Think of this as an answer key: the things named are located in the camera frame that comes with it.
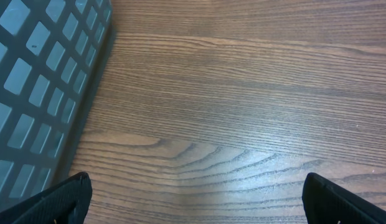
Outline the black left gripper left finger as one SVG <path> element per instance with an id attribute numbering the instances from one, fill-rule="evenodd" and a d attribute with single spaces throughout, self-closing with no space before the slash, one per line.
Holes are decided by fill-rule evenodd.
<path id="1" fill-rule="evenodd" d="M 0 213 L 0 224 L 83 224 L 92 198 L 92 183 L 86 172 Z"/>

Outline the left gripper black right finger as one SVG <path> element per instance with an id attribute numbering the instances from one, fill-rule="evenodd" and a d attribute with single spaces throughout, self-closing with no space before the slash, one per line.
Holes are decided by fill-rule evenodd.
<path id="1" fill-rule="evenodd" d="M 386 211 L 310 172 L 304 181 L 303 207 L 309 224 L 386 224 Z"/>

